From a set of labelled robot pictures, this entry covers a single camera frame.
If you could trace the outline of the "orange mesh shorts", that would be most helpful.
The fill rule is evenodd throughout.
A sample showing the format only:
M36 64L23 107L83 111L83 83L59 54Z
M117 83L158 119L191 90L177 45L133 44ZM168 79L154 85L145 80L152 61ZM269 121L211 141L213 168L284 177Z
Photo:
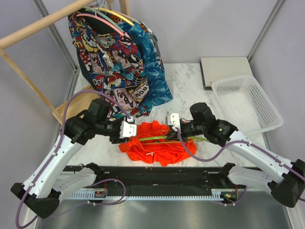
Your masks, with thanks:
M137 136L127 143L119 144L119 150L126 153L132 161L143 161L147 164L159 162L165 167L176 164L190 157L180 141L165 141L164 137L170 128L158 121L137 125Z

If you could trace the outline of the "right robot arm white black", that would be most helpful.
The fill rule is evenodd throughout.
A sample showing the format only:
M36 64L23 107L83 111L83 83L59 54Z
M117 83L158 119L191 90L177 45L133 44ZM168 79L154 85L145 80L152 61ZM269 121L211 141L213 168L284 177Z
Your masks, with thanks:
M218 182L222 187L243 185L260 189L270 194L282 205L293 208L302 200L305 190L305 163L279 156L260 147L235 125L215 118L206 103L195 103L190 107L192 120L184 122L178 113L166 117L170 128L167 139L179 140L183 147L189 137L203 135L209 143L221 147L219 152L206 162L215 160L225 149L242 156L259 170L242 168L226 163L219 172Z

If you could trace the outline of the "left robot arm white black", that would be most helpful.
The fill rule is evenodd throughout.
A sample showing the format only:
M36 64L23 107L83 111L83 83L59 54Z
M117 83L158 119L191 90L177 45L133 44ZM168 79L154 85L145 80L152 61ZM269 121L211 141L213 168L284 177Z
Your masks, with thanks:
M70 117L63 124L52 150L32 175L22 183L14 183L11 192L20 199L37 217L46 219L60 203L83 187L101 187L105 177L100 167L90 163L80 172L70 175L61 182L58 176L71 158L96 135L109 137L113 144L126 142L136 136L136 125L131 115L116 120L108 118L111 104L101 98L91 101L88 109Z

